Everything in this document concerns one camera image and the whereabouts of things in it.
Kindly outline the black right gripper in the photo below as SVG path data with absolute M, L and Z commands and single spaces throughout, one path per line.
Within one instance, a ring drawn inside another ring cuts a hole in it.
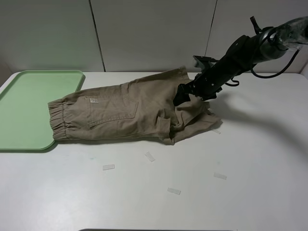
M 190 102 L 190 95 L 201 97 L 202 100 L 217 98 L 217 93 L 222 90 L 222 69 L 223 66 L 216 64 L 213 66 L 203 66 L 199 64 L 201 73 L 195 79 L 186 84 L 179 84 L 177 93 L 173 99 L 174 106 Z

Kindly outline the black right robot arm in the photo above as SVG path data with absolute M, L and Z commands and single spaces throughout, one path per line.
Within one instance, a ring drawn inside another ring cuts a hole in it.
M 277 27 L 270 26 L 263 29 L 258 26 L 254 17 L 250 20 L 256 33 L 255 36 L 239 37 L 221 59 L 194 56 L 195 67 L 200 68 L 201 73 L 189 83 L 178 86 L 173 99 L 175 106 L 189 102 L 190 95 L 200 97 L 203 101 L 215 99 L 223 85 L 238 86 L 239 81 L 234 80 L 234 77 L 247 71 L 251 71 L 258 78 L 265 78 L 253 70 L 257 64 L 279 59 L 289 49 L 296 48 L 288 64 L 280 72 L 271 75 L 271 77 L 277 77 L 289 68 L 301 46 L 308 43 L 307 17 L 300 17 Z

